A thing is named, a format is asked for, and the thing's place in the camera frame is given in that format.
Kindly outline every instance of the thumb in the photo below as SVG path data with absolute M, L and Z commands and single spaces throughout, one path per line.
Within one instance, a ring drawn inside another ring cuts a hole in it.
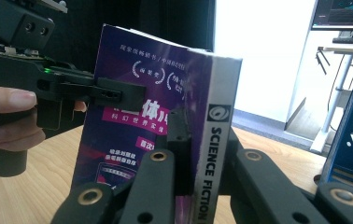
M 34 92 L 0 87 L 0 113 L 29 110 L 35 105 Z

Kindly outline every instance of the finger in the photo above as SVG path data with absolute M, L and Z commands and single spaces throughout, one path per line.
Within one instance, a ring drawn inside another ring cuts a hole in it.
M 34 92 L 0 87 L 0 113 L 24 111 L 35 105 Z
M 33 112 L 24 119 L 0 126 L 0 143 L 22 139 L 40 130 L 36 126 L 36 113 Z
M 39 145 L 46 139 L 46 135 L 42 130 L 39 130 L 37 133 L 26 136 L 24 138 L 9 141 L 1 142 L 0 148 L 8 151 L 24 151 L 28 150 L 31 147 Z
M 81 111 L 81 112 L 86 112 L 87 106 L 84 102 L 81 101 L 75 101 L 75 110 L 76 111 Z

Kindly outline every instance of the book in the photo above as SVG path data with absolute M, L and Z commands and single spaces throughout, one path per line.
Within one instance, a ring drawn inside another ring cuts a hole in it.
M 176 199 L 176 223 L 212 223 L 242 59 L 191 49 L 104 25 L 94 78 L 147 87 L 139 113 L 89 105 L 72 189 L 111 188 L 136 174 L 143 155 L 167 135 L 167 116 L 184 107 L 191 132 L 192 195 Z

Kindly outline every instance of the wooden table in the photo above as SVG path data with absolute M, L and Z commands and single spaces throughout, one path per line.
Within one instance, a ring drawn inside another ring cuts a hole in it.
M 234 129 L 244 148 L 267 153 L 297 186 L 312 193 L 325 158 Z M 69 193 L 82 128 L 46 140 L 28 153 L 27 170 L 0 177 L 0 223 L 50 223 Z M 229 197 L 219 197 L 215 223 L 235 223 Z

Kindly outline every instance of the computer monitor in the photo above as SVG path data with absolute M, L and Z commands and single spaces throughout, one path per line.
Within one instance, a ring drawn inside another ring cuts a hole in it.
M 353 1 L 317 0 L 311 30 L 352 32 Z

